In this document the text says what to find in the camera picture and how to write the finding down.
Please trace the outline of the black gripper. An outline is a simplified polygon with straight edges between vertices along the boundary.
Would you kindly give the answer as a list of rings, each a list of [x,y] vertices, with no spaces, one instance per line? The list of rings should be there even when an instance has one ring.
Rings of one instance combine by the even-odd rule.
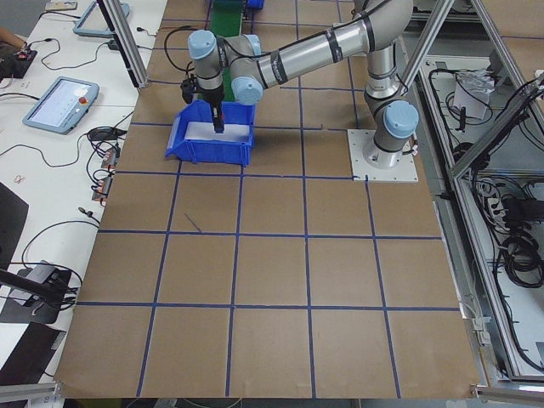
[[[215,133],[224,132],[224,119],[216,117],[217,112],[222,112],[224,101],[224,81],[222,78],[203,79],[196,78],[195,92],[199,94],[211,107],[212,124]]]

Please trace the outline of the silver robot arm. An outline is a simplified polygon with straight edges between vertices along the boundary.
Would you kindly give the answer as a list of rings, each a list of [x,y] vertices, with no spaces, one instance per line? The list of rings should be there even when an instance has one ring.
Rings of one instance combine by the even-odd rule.
[[[194,71],[180,86],[182,98],[189,104],[199,94],[209,105],[215,131],[221,133],[225,70],[230,72],[235,101],[255,105],[268,88],[364,54],[368,72],[365,102],[382,135],[376,147],[380,151],[399,151],[405,138],[400,137],[397,144],[392,142],[395,135],[385,122],[384,110],[400,99],[394,49],[412,12],[411,1],[357,1],[351,21],[270,52],[262,51],[256,35],[222,37],[208,30],[193,31],[188,48]]]

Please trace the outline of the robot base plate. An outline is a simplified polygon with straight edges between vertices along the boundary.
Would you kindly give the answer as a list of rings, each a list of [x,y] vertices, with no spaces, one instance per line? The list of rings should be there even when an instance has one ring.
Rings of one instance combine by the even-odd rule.
[[[375,145],[374,130],[349,129],[348,147],[354,181],[416,183],[418,181],[410,143],[398,152],[385,152]]]

